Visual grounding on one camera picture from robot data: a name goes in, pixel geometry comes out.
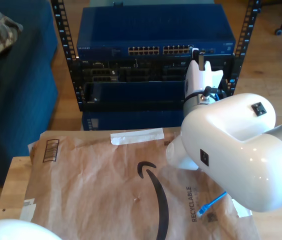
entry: network equipment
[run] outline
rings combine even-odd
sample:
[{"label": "network equipment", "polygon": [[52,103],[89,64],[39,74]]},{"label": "network equipment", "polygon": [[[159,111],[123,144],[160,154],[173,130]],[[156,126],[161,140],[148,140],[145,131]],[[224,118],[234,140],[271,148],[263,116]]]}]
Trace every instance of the network equipment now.
[{"label": "network equipment", "polygon": [[220,4],[86,7],[77,40],[82,61],[183,57],[198,48],[231,55],[235,38]]}]

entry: black sticker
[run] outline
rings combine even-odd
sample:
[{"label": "black sticker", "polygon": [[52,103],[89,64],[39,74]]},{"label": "black sticker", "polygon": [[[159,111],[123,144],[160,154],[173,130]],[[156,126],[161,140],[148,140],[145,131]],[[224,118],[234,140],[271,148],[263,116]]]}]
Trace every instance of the black sticker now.
[{"label": "black sticker", "polygon": [[200,159],[205,165],[209,167],[209,155],[202,149],[200,149]]}]

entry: server rack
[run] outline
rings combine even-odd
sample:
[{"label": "server rack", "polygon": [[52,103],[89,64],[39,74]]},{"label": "server rack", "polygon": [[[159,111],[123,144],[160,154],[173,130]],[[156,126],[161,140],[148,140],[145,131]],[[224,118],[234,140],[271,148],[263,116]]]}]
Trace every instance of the server rack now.
[{"label": "server rack", "polygon": [[[76,55],[64,1],[50,1],[57,25],[58,34],[62,43],[63,52],[66,58],[66,63],[71,76],[78,107],[80,111],[83,112],[83,115],[85,115],[85,112],[95,111],[96,109],[99,109],[98,111],[102,111],[104,105],[102,105],[102,103],[98,103],[97,99],[91,101],[90,99],[85,98],[85,81],[83,75],[85,63]],[[256,23],[259,8],[260,0],[248,0],[239,40],[233,55],[231,57],[227,57],[224,60],[216,59],[217,61],[224,61],[224,65],[227,65],[227,70],[224,71],[221,81],[222,88],[225,90],[227,96],[232,96],[235,92],[242,65],[250,43],[252,31]],[[98,129],[97,127],[92,127],[92,124],[90,123],[91,119],[88,119],[87,122],[88,123],[85,124],[88,125],[85,127],[85,129]]]}]

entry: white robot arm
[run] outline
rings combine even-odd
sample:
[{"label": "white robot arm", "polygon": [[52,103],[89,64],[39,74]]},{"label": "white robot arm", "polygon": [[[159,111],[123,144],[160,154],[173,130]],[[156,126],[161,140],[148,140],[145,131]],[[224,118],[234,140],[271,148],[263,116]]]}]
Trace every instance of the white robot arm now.
[{"label": "white robot arm", "polygon": [[[193,67],[199,69],[194,60],[188,73],[197,72]],[[185,95],[191,97],[186,97],[184,103],[181,134],[167,147],[168,163],[181,169],[202,169],[232,198],[252,211],[266,212],[281,207],[282,125],[275,127],[273,106],[264,97],[252,93],[215,102],[201,89],[209,92],[205,83],[212,83],[212,76],[217,84],[216,76],[220,73],[199,71],[191,74],[191,78],[186,75],[186,81],[200,83],[185,87]],[[202,87],[190,89],[189,86]]]}]

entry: white label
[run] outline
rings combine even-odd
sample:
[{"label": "white label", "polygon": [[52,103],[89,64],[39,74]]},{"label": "white label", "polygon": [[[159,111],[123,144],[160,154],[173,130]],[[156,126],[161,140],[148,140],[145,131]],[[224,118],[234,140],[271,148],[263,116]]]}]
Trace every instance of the white label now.
[{"label": "white label", "polygon": [[164,139],[163,128],[155,128],[142,131],[129,131],[111,134],[113,145],[135,144],[152,140]]},{"label": "white label", "polygon": [[251,210],[245,208],[240,203],[238,203],[236,200],[232,199],[232,202],[233,202],[233,205],[236,209],[236,212],[239,218],[248,217],[252,215]]}]

